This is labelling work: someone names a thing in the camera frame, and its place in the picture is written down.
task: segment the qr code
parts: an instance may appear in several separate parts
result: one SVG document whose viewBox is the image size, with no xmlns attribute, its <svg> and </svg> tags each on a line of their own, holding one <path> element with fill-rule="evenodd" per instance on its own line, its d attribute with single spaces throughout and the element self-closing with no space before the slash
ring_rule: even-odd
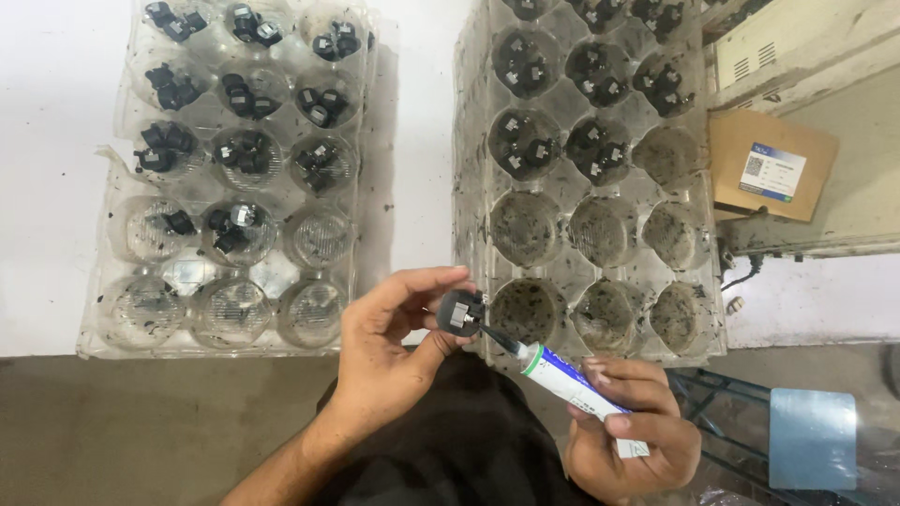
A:
<svg viewBox="0 0 900 506">
<path fill-rule="evenodd" d="M 762 158 L 750 157 L 747 160 L 747 168 L 743 170 L 743 173 L 747 176 L 758 176 L 760 174 L 760 170 L 762 170 L 762 162 L 764 160 Z"/>
</svg>

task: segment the glue tube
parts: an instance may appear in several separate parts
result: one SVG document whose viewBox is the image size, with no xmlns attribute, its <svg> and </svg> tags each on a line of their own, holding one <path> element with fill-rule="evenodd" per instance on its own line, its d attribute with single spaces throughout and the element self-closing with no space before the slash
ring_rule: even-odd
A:
<svg viewBox="0 0 900 506">
<path fill-rule="evenodd" d="M 597 416 L 600 421 L 611 414 L 631 412 L 597 392 L 584 375 L 559 358 L 550 348 L 537 343 L 525 346 L 484 325 L 481 326 L 481 330 L 518 358 L 523 375 L 535 380 L 550 392 L 555 393 L 557 397 L 570 402 L 580 410 Z M 617 439 L 616 445 L 618 454 L 622 458 L 650 456 L 647 444 L 642 441 Z"/>
</svg>

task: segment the black cable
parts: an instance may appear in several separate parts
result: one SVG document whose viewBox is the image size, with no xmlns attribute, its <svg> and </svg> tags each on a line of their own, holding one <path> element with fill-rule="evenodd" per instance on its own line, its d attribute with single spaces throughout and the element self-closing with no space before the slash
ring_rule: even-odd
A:
<svg viewBox="0 0 900 506">
<path fill-rule="evenodd" d="M 742 277 L 741 279 L 735 279 L 728 285 L 723 286 L 722 291 L 724 292 L 725 290 L 731 288 L 732 286 L 739 285 L 739 284 L 743 283 L 744 281 L 747 281 L 748 279 L 759 274 L 760 271 L 762 270 L 762 259 L 763 258 L 764 258 L 763 255 L 750 255 L 750 273 L 747 276 Z"/>
</svg>

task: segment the concrete floor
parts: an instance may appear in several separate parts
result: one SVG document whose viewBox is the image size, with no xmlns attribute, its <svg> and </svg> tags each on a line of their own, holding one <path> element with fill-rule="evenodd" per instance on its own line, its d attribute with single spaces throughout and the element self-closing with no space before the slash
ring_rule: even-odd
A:
<svg viewBox="0 0 900 506">
<path fill-rule="evenodd" d="M 853 393 L 861 423 L 900 430 L 900 402 L 882 381 L 886 350 L 742 350 L 709 368 L 772 387 Z M 0 361 L 0 502 L 215 504 L 311 419 L 337 366 L 336 358 Z M 563 445 L 563 402 L 520 384 Z"/>
</svg>

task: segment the green stripe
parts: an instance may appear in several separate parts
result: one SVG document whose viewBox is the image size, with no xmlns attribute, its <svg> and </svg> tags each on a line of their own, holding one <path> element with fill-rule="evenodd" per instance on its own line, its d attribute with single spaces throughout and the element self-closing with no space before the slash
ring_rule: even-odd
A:
<svg viewBox="0 0 900 506">
<path fill-rule="evenodd" d="M 523 375 L 530 375 L 532 371 L 537 367 L 537 363 L 541 361 L 541 356 L 544 354 L 544 345 L 538 345 L 537 347 L 537 355 L 531 360 L 531 364 L 528 364 L 528 369 L 525 370 Z"/>
</svg>

